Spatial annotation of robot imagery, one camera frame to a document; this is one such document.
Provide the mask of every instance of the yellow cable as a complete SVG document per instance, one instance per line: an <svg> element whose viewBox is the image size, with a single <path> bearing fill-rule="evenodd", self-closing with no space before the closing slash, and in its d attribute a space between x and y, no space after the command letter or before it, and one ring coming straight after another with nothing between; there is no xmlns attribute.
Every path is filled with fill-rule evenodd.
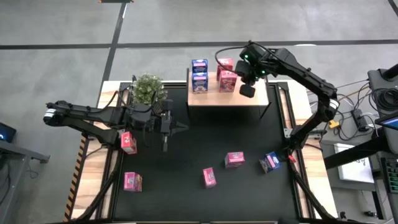
<svg viewBox="0 0 398 224"><path fill-rule="evenodd" d="M365 89L367 89L367 88L369 88L369 86L366 86L366 87L364 87L364 88L362 88L362 89L360 89L360 90L358 90L358 91L355 91L355 92L353 92L353 93L350 93L350 94L348 94L348 95L346 95L346 96L340 98L338 101L341 101L342 99L347 98L347 97L349 97L349 96L352 96L352 95L354 95L355 93L358 93L359 91L365 90Z"/></svg>

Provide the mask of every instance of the robotic arm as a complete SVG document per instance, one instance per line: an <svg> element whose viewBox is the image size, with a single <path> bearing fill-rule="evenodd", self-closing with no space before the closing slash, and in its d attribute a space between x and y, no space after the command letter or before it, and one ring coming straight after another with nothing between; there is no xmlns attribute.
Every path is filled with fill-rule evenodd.
<svg viewBox="0 0 398 224"><path fill-rule="evenodd" d="M163 151L167 151L167 138L174 133L188 129L171 116L172 100L165 100L156 106L134 104L133 106L105 106L102 109L73 105L66 101L47 103L48 110L43 121L49 126L68 126L91 136L101 144L119 148L119 129L126 131L146 131L160 133L163 139ZM88 121L96 121L110 127L101 129Z"/></svg>
<svg viewBox="0 0 398 224"><path fill-rule="evenodd" d="M253 97L253 84L260 78L272 74L274 77L287 75L318 96L317 112L303 125L298 125L292 130L289 154L303 147L310 131L320 123L329 122L335 117L340 105L337 101L337 89L312 73L311 68L301 66L287 49L267 49L249 41L239 56L243 60L238 61L234 72L242 77L245 83L240 89L240 94Z"/></svg>

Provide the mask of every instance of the blue box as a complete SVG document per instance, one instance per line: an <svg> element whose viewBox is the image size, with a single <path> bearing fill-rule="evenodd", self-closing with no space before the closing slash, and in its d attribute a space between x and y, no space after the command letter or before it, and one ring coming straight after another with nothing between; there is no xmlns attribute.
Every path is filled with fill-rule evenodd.
<svg viewBox="0 0 398 224"><path fill-rule="evenodd" d="M207 72L207 59L192 60L192 73Z"/></svg>
<svg viewBox="0 0 398 224"><path fill-rule="evenodd" d="M192 91L193 93L206 93L208 90L209 76L207 72L192 74Z"/></svg>
<svg viewBox="0 0 398 224"><path fill-rule="evenodd" d="M260 164L265 173L276 170L281 166L275 152L270 152L266 154L263 159L260 159Z"/></svg>

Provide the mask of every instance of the snack box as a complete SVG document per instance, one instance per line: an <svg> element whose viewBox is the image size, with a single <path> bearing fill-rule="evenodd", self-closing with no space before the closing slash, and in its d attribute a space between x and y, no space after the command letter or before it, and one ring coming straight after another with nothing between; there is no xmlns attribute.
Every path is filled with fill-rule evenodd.
<svg viewBox="0 0 398 224"><path fill-rule="evenodd" d="M192 73L207 72L207 59L192 60Z"/></svg>
<svg viewBox="0 0 398 224"><path fill-rule="evenodd" d="M233 93L238 75L222 70L220 72L220 93Z"/></svg>
<svg viewBox="0 0 398 224"><path fill-rule="evenodd" d="M207 189L214 187L217 184L212 167L203 170L203 178L205 179L205 185Z"/></svg>
<svg viewBox="0 0 398 224"><path fill-rule="evenodd" d="M142 177L136 172L124 173L124 190L142 192Z"/></svg>
<svg viewBox="0 0 398 224"><path fill-rule="evenodd" d="M271 172L280 168L280 162L275 152L270 152L264 156L263 159L260 159L261 167L264 169L265 173Z"/></svg>
<svg viewBox="0 0 398 224"><path fill-rule="evenodd" d="M206 72L192 74L193 93L206 93L208 91L209 76Z"/></svg>
<svg viewBox="0 0 398 224"><path fill-rule="evenodd" d="M234 68L234 60L231 58L220 58L218 61L224 65L224 67L232 70ZM217 81L220 80L220 73L221 71L224 70L224 68L221 65L217 66Z"/></svg>
<svg viewBox="0 0 398 224"><path fill-rule="evenodd" d="M130 132L125 132L121 135L120 145L127 154L137 153L137 141Z"/></svg>
<svg viewBox="0 0 398 224"><path fill-rule="evenodd" d="M244 164L243 152L229 152L227 153L225 159L225 167L238 167Z"/></svg>

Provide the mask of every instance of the pink box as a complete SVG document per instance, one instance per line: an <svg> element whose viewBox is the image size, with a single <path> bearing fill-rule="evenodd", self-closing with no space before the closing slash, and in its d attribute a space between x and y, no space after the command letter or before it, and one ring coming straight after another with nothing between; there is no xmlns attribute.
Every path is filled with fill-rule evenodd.
<svg viewBox="0 0 398 224"><path fill-rule="evenodd" d="M244 164L243 152L229 152L225 157L225 167L238 167Z"/></svg>
<svg viewBox="0 0 398 224"><path fill-rule="evenodd" d="M127 154L137 153L137 141L130 132L125 132L121 135L120 145Z"/></svg>
<svg viewBox="0 0 398 224"><path fill-rule="evenodd" d="M205 178L205 185L207 189L214 187L217 184L212 167L203 170L203 177Z"/></svg>
<svg viewBox="0 0 398 224"><path fill-rule="evenodd" d="M218 61L224 65L226 68L232 70L234 68L234 60L231 58L220 58L218 59ZM220 80L220 72L224 70L223 67L221 67L220 65L217 66L217 81Z"/></svg>
<svg viewBox="0 0 398 224"><path fill-rule="evenodd" d="M220 93L233 93L238 75L230 71L220 73Z"/></svg>
<svg viewBox="0 0 398 224"><path fill-rule="evenodd" d="M142 192L142 177L136 172L124 173L124 190Z"/></svg>

